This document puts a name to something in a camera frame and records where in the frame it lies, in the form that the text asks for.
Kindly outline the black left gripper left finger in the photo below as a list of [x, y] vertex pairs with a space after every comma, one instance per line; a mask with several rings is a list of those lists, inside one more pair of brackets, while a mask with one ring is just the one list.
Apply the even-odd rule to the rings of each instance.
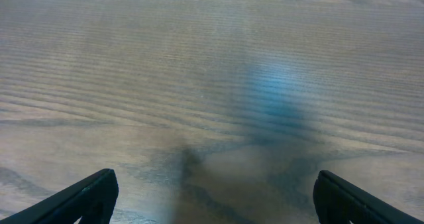
[[109, 224], [119, 195], [114, 170], [102, 169], [1, 224]]

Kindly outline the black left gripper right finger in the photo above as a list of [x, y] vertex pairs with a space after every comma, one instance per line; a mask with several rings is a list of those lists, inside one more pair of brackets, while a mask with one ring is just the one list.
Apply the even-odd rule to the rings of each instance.
[[319, 172], [313, 203], [320, 224], [423, 224], [328, 170]]

